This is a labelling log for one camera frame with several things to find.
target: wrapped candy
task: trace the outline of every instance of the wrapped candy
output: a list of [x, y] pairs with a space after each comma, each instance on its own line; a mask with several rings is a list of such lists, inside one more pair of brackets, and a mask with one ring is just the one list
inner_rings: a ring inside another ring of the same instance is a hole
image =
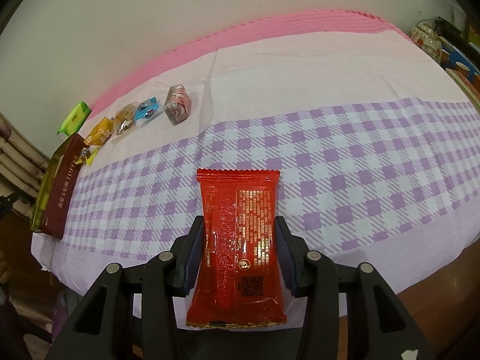
[[116, 135], [121, 135], [135, 126], [135, 112], [138, 103], [130, 103], [124, 106], [113, 118], [113, 130]]
[[149, 119], [158, 111], [159, 108], [160, 106], [158, 105], [157, 98], [154, 96], [138, 105], [134, 119], [135, 121], [139, 119]]
[[112, 121], [104, 117], [85, 138], [86, 145], [102, 146], [113, 132]]
[[198, 169], [205, 233], [187, 325], [259, 327], [287, 321], [275, 250], [277, 170]]
[[85, 123], [88, 115], [90, 115], [90, 112], [92, 112], [92, 110], [84, 101], [79, 102], [65, 118], [57, 134], [63, 132], [67, 137], [70, 137], [74, 132], [78, 132], [80, 127]]
[[190, 113], [190, 105], [190, 97], [183, 85], [174, 85], [169, 89], [163, 109], [171, 124], [176, 125], [186, 120]]
[[90, 146], [83, 148], [80, 152], [78, 160], [75, 161], [75, 164], [84, 164], [90, 166], [95, 157], [97, 156], [98, 150], [100, 150], [100, 146]]

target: red snack package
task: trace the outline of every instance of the red snack package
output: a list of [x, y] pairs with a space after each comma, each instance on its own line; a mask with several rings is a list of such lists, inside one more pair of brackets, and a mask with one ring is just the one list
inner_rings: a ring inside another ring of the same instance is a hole
[[279, 176], [278, 170], [198, 169], [205, 238], [188, 325], [287, 321], [273, 229]]

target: logo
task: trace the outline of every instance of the logo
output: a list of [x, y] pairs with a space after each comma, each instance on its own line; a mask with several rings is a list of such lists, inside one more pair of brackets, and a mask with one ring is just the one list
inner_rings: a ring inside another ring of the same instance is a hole
[[241, 259], [241, 260], [238, 262], [238, 266], [239, 266], [240, 269], [242, 269], [243, 271], [246, 271], [248, 268], [250, 268], [250, 261], [248, 261], [247, 259]]

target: floral jar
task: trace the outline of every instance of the floral jar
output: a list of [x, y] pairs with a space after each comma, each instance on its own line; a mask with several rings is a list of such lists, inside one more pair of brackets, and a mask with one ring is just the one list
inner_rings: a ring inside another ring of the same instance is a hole
[[409, 33], [409, 38], [436, 63], [442, 61], [442, 42], [437, 33], [426, 23], [419, 23]]

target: bed sheet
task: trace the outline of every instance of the bed sheet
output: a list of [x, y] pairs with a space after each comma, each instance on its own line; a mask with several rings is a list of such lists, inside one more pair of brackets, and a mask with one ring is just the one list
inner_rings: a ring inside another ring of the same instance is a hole
[[[391, 24], [310, 12], [175, 53], [103, 95], [81, 133], [177, 83], [193, 100], [190, 117], [174, 127], [159, 117], [108, 142], [82, 169], [63, 240], [34, 235], [33, 255], [73, 290], [85, 293], [108, 263], [143, 263], [185, 234], [202, 212], [199, 167], [280, 169], [277, 214], [291, 230], [337, 263], [373, 263], [396, 292], [478, 236], [480, 117]], [[189, 302], [175, 299], [179, 327]], [[301, 326], [304, 301], [284, 291], [284, 303], [281, 327]]]

